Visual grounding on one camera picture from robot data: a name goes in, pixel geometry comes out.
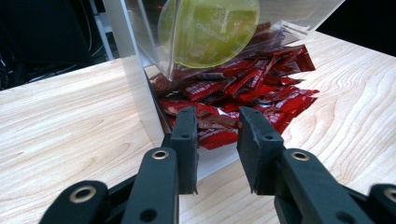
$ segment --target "red packet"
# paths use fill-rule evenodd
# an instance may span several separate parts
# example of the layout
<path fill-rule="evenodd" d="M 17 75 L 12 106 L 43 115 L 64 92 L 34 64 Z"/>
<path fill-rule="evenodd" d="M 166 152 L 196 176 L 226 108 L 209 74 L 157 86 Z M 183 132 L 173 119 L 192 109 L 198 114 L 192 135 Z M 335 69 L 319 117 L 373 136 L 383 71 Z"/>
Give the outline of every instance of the red packet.
<path fill-rule="evenodd" d="M 176 124 L 176 117 L 175 117 L 175 116 L 171 116 L 171 115 L 168 115 L 167 117 L 168 117 L 169 124 L 170 124 L 172 127 L 175 127 L 175 124 Z"/>
<path fill-rule="evenodd" d="M 295 79 L 291 77 L 281 77 L 280 82 L 284 86 L 289 86 L 289 85 L 297 85 L 302 83 L 304 80 L 303 79 Z"/>
<path fill-rule="evenodd" d="M 221 105 L 221 110 L 224 111 L 225 113 L 232 112 L 232 111 L 238 111 L 240 106 L 246 105 L 245 103 L 242 102 L 237 102 L 237 101 L 226 101 Z"/>
<path fill-rule="evenodd" d="M 282 134 L 294 119 L 294 116 L 291 113 L 285 112 L 269 113 L 264 116 L 267 117 L 279 134 Z"/>
<path fill-rule="evenodd" d="M 272 67 L 272 72 L 278 76 L 315 70 L 305 45 L 284 48 L 276 54 L 279 58 Z"/>
<path fill-rule="evenodd" d="M 241 60 L 232 63 L 226 63 L 215 69 L 209 70 L 198 74 L 196 77 L 199 79 L 222 79 L 227 77 L 235 77 L 239 73 L 243 72 L 246 68 L 251 67 L 255 62 L 252 60 Z"/>
<path fill-rule="evenodd" d="M 206 98 L 202 99 L 200 102 L 204 105 L 213 105 L 227 98 L 228 96 L 225 95 L 224 92 L 218 91 L 217 93 L 206 96 Z"/>
<path fill-rule="evenodd" d="M 290 98 L 278 102 L 275 106 L 280 108 L 282 111 L 291 113 L 294 117 L 297 117 L 316 100 L 317 98 L 295 93 Z"/>
<path fill-rule="evenodd" d="M 281 112 L 278 107 L 273 105 L 254 105 L 252 108 L 259 110 L 264 115 Z"/>
<path fill-rule="evenodd" d="M 282 82 L 280 81 L 280 77 L 267 74 L 265 79 L 262 81 L 262 85 L 273 86 L 273 87 L 281 87 Z"/>
<path fill-rule="evenodd" d="M 176 116 L 184 107 L 196 105 L 196 103 L 178 98 L 164 98 L 161 99 L 161 105 L 166 114 Z"/>
<path fill-rule="evenodd" d="M 262 85 L 257 90 L 246 90 L 244 92 L 239 93 L 235 99 L 237 101 L 251 103 L 257 100 L 260 96 L 269 94 L 270 92 L 274 92 L 276 90 L 275 87 Z"/>
<path fill-rule="evenodd" d="M 260 44 L 264 39 L 267 39 L 270 34 L 271 22 L 262 23 L 257 25 L 256 32 L 248 42 L 248 46 Z"/>
<path fill-rule="evenodd" d="M 248 69 L 247 71 L 240 73 L 236 79 L 231 81 L 224 90 L 224 93 L 228 95 L 234 95 L 250 78 L 260 75 L 262 70 L 259 68 Z"/>
<path fill-rule="evenodd" d="M 222 91 L 225 85 L 225 82 L 219 81 L 198 81 L 185 86 L 182 92 L 191 101 L 200 101 L 214 92 Z"/>
<path fill-rule="evenodd" d="M 206 149 L 222 147 L 238 140 L 236 131 L 223 129 L 201 129 L 198 130 L 198 146 Z"/>
<path fill-rule="evenodd" d="M 226 113 L 228 117 L 239 120 L 239 111 L 230 111 Z"/>
<path fill-rule="evenodd" d="M 244 86 L 253 90 L 257 90 L 264 80 L 266 79 L 266 75 L 270 71 L 274 60 L 260 60 L 259 61 L 259 66 L 258 68 L 260 69 L 260 73 L 257 73 L 254 77 L 251 77 L 248 79 L 245 83 Z"/>
<path fill-rule="evenodd" d="M 208 71 L 211 68 L 206 68 L 206 69 L 196 69 L 196 68 L 189 68 L 186 67 L 182 64 L 175 63 L 174 64 L 174 70 L 172 71 L 172 81 L 174 82 L 180 82 L 186 78 L 194 77 L 200 73 L 203 73 L 204 71 Z"/>
<path fill-rule="evenodd" d="M 241 122 L 229 117 L 220 108 L 197 104 L 196 116 L 198 118 L 198 127 L 202 129 L 238 129 Z"/>
<path fill-rule="evenodd" d="M 260 104 L 269 104 L 281 101 L 290 97 L 297 90 L 299 89 L 295 86 L 283 87 L 280 90 L 270 91 L 266 94 L 263 94 L 260 99 L 257 100 L 257 102 Z"/>
<path fill-rule="evenodd" d="M 318 90 L 297 90 L 296 93 L 305 95 L 305 96 L 313 96 L 317 93 L 319 93 Z"/>
<path fill-rule="evenodd" d="M 158 74 L 157 76 L 151 77 L 149 81 L 158 96 L 166 95 L 177 87 L 176 82 L 168 80 L 166 76 L 162 73 Z"/>

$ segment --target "red candy wrapper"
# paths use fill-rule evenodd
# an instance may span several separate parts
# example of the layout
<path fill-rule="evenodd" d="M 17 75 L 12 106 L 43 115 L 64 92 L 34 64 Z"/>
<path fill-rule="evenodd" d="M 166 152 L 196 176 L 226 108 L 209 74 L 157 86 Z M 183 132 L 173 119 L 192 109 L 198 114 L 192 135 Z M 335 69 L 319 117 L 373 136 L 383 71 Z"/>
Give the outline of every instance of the red candy wrapper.
<path fill-rule="evenodd" d="M 249 46 L 231 62 L 200 73 L 179 67 L 175 71 L 188 78 L 178 82 L 169 82 L 161 75 L 153 78 L 151 83 L 163 97 L 161 103 L 171 125 L 178 111 L 195 105 L 198 144 L 213 149 L 237 140 L 237 130 L 242 127 L 239 121 L 242 105 L 259 110 L 279 133 L 311 106 L 316 100 L 312 96 L 318 91 L 300 90 L 295 85 L 303 80 L 289 77 L 315 70 L 306 47 L 257 49 L 267 46 L 262 43 L 266 38 L 274 40 L 268 29 L 269 24 L 259 26 Z M 171 91 L 182 94 L 168 94 Z"/>
<path fill-rule="evenodd" d="M 239 129 L 242 124 L 224 113 L 220 108 L 198 104 L 196 109 L 198 127 L 202 129 Z"/>
<path fill-rule="evenodd" d="M 183 88 L 182 92 L 191 101 L 200 101 L 206 96 L 224 89 L 226 83 L 219 81 L 198 81 Z"/>
<path fill-rule="evenodd" d="M 198 146 L 206 149 L 222 147 L 238 140 L 236 131 L 222 129 L 201 129 L 198 130 Z"/>

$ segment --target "transparent lid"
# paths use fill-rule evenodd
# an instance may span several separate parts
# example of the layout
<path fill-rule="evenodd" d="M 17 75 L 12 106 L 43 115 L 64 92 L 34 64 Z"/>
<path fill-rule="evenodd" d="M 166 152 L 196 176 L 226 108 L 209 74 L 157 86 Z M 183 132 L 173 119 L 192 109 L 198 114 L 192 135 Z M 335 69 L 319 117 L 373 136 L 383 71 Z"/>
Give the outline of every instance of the transparent lid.
<path fill-rule="evenodd" d="M 139 48 L 169 79 L 305 38 L 343 0 L 126 0 Z M 263 41 L 252 38 L 263 31 Z"/>

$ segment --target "wooden table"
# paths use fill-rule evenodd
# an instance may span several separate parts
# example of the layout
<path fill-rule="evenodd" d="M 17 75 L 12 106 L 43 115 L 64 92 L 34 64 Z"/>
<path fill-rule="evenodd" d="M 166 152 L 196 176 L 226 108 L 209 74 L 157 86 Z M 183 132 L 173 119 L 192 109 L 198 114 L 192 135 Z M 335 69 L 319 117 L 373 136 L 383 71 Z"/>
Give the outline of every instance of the wooden table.
<path fill-rule="evenodd" d="M 367 193 L 396 184 L 396 58 L 313 33 L 317 71 L 295 75 L 318 100 L 284 132 L 341 184 Z M 0 222 L 35 223 L 68 186 L 110 187 L 153 147 L 120 61 L 0 92 Z M 180 223 L 277 223 L 273 197 L 250 194 L 240 161 L 180 196 Z"/>

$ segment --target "green round object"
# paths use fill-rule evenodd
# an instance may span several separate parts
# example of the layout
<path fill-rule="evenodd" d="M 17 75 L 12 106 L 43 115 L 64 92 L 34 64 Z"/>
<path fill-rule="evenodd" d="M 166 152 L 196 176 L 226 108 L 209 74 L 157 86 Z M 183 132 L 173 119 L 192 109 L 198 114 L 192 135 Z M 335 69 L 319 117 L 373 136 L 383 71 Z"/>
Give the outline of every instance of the green round object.
<path fill-rule="evenodd" d="M 259 0 L 169 0 L 159 19 L 159 38 L 173 61 L 207 68 L 235 57 L 253 37 Z"/>

